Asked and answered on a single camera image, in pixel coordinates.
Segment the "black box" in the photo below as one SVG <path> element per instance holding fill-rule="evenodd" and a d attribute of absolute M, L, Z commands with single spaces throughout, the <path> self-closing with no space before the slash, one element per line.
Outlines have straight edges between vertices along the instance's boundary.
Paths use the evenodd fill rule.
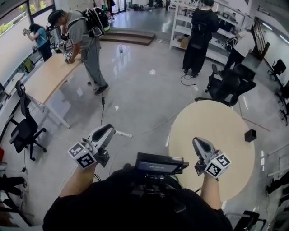
<path fill-rule="evenodd" d="M 245 133 L 245 141 L 252 142 L 257 138 L 257 133 L 255 130 L 251 129 Z"/>

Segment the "white shirt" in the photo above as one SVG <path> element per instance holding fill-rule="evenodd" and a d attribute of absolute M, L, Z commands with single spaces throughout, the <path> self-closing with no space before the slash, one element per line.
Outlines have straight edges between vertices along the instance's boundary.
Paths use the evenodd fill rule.
<path fill-rule="evenodd" d="M 248 31 L 241 31 L 239 35 L 241 38 L 234 49 L 246 57 L 250 50 L 254 50 L 255 41 L 253 35 Z"/>

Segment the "black backpack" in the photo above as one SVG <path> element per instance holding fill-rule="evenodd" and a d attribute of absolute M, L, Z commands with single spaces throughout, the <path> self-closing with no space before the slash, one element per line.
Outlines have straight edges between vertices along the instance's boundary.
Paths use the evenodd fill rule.
<path fill-rule="evenodd" d="M 194 23 L 191 29 L 190 45 L 196 49 L 202 49 L 206 45 L 205 35 L 208 26 L 205 23 Z"/>
<path fill-rule="evenodd" d="M 95 7 L 93 9 L 86 9 L 83 12 L 79 12 L 83 17 L 77 18 L 70 22 L 67 25 L 67 31 L 74 23 L 78 22 L 80 19 L 84 19 L 89 29 L 89 37 L 99 37 L 106 33 L 106 30 L 109 28 L 109 22 L 103 9 Z"/>

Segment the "cap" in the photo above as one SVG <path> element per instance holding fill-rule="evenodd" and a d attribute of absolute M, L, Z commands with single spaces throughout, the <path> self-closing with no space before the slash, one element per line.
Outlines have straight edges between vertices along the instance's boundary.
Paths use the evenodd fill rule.
<path fill-rule="evenodd" d="M 60 19 L 63 15 L 63 10 L 54 10 L 51 12 L 51 14 L 48 16 L 48 22 L 52 27 L 55 27 L 55 24 L 57 23 L 58 19 Z"/>

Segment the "cardboard box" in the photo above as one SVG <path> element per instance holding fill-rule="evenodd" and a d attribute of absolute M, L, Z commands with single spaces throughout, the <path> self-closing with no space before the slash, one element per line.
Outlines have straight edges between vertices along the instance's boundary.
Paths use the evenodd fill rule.
<path fill-rule="evenodd" d="M 189 44 L 189 37 L 183 37 L 181 41 L 181 48 L 186 49 Z"/>

